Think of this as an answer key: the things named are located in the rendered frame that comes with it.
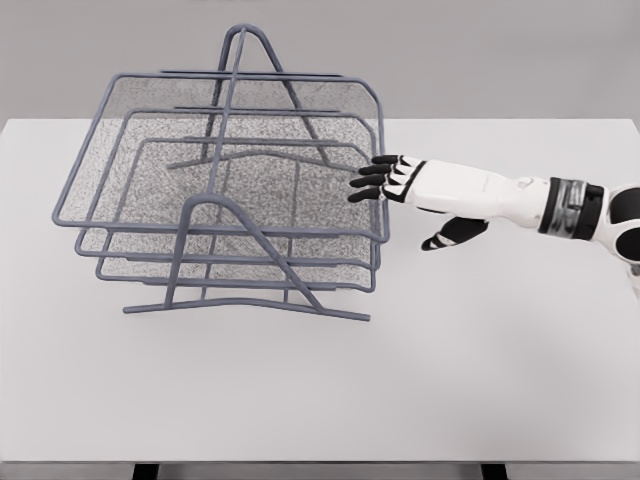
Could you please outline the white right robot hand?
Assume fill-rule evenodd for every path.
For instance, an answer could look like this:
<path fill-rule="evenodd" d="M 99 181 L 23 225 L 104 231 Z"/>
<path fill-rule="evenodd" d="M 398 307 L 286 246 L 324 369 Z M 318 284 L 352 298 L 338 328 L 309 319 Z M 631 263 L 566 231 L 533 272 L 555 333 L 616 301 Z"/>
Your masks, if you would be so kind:
<path fill-rule="evenodd" d="M 456 246 L 484 233 L 488 221 L 519 215 L 522 188 L 514 179 L 465 165 L 381 155 L 358 170 L 348 201 L 387 199 L 419 210 L 451 214 L 441 229 L 423 241 L 424 251 Z"/>

